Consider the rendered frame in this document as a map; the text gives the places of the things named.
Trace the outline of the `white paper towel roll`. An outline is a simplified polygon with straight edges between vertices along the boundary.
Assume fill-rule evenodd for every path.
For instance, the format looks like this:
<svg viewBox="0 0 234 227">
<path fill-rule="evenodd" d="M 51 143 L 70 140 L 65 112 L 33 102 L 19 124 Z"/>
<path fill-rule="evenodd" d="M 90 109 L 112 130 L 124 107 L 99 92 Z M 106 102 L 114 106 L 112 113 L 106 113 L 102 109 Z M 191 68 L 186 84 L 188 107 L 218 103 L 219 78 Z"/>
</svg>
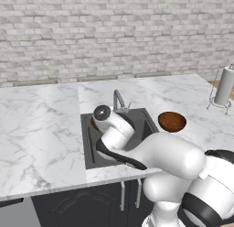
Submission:
<svg viewBox="0 0 234 227">
<path fill-rule="evenodd" d="M 219 105 L 227 104 L 233 87 L 234 87 L 234 65 L 231 64 L 225 67 L 222 72 L 216 96 L 214 99 L 214 103 Z"/>
</svg>

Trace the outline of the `brown bowl with white outside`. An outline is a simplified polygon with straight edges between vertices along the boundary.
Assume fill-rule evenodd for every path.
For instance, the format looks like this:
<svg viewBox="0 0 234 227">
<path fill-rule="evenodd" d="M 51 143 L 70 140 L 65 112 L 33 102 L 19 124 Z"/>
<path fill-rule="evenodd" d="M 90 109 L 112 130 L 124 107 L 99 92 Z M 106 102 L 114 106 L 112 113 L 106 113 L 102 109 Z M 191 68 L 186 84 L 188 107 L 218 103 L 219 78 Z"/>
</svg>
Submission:
<svg viewBox="0 0 234 227">
<path fill-rule="evenodd" d="M 95 128 L 97 131 L 100 132 L 100 129 L 99 129 L 98 126 L 96 125 L 93 116 L 92 116 L 91 119 L 90 119 L 90 123 L 91 123 L 91 125 L 93 126 L 93 128 Z"/>
<path fill-rule="evenodd" d="M 176 112 L 163 112 L 158 115 L 159 125 L 169 133 L 181 131 L 186 126 L 186 118 Z"/>
</svg>

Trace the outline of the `grey dishwasher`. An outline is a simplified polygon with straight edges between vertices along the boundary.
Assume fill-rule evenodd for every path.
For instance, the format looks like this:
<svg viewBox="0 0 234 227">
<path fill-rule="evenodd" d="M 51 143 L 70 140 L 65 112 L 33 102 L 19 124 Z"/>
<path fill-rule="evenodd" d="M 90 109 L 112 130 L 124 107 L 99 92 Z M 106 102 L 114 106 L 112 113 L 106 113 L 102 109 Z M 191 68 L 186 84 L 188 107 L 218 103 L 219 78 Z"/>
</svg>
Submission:
<svg viewBox="0 0 234 227">
<path fill-rule="evenodd" d="M 0 227 L 41 227 L 32 200 L 0 208 Z"/>
</svg>

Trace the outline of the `grey metal tap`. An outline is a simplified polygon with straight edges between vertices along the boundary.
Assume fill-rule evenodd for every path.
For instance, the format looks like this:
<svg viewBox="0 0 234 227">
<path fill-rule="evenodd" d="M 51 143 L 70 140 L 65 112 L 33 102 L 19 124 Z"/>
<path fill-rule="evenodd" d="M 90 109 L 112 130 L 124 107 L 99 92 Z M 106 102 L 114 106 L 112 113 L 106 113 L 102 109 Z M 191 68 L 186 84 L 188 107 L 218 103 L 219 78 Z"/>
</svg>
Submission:
<svg viewBox="0 0 234 227">
<path fill-rule="evenodd" d="M 113 110 L 116 113 L 127 114 L 130 111 L 130 105 L 126 106 L 125 102 L 118 90 L 113 92 Z"/>
</svg>

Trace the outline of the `dark cupboard door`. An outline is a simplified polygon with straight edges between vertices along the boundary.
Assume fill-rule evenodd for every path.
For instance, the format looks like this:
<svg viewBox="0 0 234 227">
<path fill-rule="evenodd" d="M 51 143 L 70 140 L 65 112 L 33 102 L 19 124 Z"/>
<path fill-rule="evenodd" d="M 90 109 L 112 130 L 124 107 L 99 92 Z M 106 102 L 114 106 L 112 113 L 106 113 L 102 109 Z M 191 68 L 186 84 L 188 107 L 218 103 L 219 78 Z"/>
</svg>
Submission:
<svg viewBox="0 0 234 227">
<path fill-rule="evenodd" d="M 121 182 L 32 198 L 41 227 L 124 227 Z"/>
<path fill-rule="evenodd" d="M 128 191 L 128 216 L 127 216 L 127 227 L 142 227 L 145 218 L 151 213 L 154 204 L 149 201 L 144 195 L 144 179 L 142 181 L 142 194 L 139 209 L 136 209 L 136 193 L 137 193 L 137 179 L 130 181 L 129 191 Z"/>
</svg>

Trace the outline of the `dark grey sink basin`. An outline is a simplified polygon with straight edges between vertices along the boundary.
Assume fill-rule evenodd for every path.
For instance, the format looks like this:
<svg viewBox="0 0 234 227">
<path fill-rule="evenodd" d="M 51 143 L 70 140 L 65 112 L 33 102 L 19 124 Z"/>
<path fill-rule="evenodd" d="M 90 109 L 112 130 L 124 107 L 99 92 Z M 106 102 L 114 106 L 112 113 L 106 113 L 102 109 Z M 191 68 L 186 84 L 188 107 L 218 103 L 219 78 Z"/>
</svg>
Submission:
<svg viewBox="0 0 234 227">
<path fill-rule="evenodd" d="M 131 109 L 124 115 L 131 119 L 135 127 L 135 133 L 126 145 L 127 151 L 138 146 L 147 136 L 158 132 L 153 119 L 145 108 Z M 91 113 L 80 116 L 86 169 L 119 165 L 118 161 L 105 159 L 97 153 L 96 142 L 101 137 L 101 133 L 91 124 L 91 117 Z"/>
</svg>

